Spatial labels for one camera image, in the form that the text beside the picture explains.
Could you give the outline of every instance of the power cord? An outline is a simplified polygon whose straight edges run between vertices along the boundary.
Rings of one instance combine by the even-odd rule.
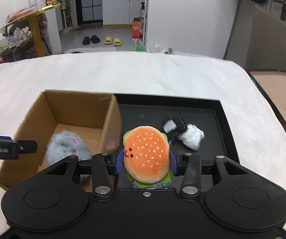
[[[20,31],[18,31],[18,35],[17,35],[17,37],[16,37],[16,47],[15,47],[14,50],[13,50],[13,58],[14,58],[14,61],[15,61],[15,62],[16,62],[15,52],[16,52],[16,48],[18,47],[18,43],[19,43],[19,41],[18,41],[19,33],[20,33]]]
[[[240,4],[241,4],[241,0],[238,0],[237,1],[237,6],[236,6],[236,11],[235,11],[235,16],[234,16],[234,21],[233,21],[233,25],[232,25],[232,29],[230,30],[230,37],[228,38],[228,42],[227,42],[227,46],[226,46],[226,49],[225,49],[225,53],[224,53],[223,59],[226,59],[226,56],[227,56],[227,51],[228,51],[228,48],[230,46],[230,40],[232,39],[232,35],[233,35],[234,28],[235,28],[235,23],[236,23],[236,19],[237,19],[237,15],[238,15]]]

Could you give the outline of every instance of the open cardboard box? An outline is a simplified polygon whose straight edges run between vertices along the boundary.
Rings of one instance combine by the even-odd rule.
[[[122,119],[113,94],[46,90],[29,109],[14,140],[35,140],[34,154],[4,160],[0,187],[7,190],[47,167],[45,153],[53,134],[67,130],[78,134],[92,155],[112,153],[121,140]],[[91,191],[91,180],[83,185]]]
[[[249,76],[255,80],[286,131],[286,71],[251,70]]]

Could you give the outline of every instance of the black slipper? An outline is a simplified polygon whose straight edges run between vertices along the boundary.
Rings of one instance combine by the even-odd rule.
[[[93,35],[93,36],[91,37],[91,41],[92,41],[92,43],[94,43],[94,44],[101,42],[101,40],[99,39],[99,37],[96,36],[96,35]]]
[[[89,36],[85,36],[84,39],[83,39],[82,45],[88,45],[90,43],[91,43],[90,37]]]

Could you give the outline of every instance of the white bedsheet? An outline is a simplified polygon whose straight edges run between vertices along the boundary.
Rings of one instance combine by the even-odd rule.
[[[0,135],[15,134],[45,89],[219,99],[240,163],[286,190],[286,133],[268,102],[235,63],[181,55],[96,52],[1,64]],[[3,193],[0,188],[0,202]],[[0,208],[0,234],[6,229]]]

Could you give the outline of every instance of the black and white toy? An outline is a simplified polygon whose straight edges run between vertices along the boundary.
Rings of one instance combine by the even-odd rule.
[[[163,129],[169,139],[181,140],[188,148],[197,151],[205,137],[204,132],[193,124],[186,125],[182,118],[168,117],[163,123]]]

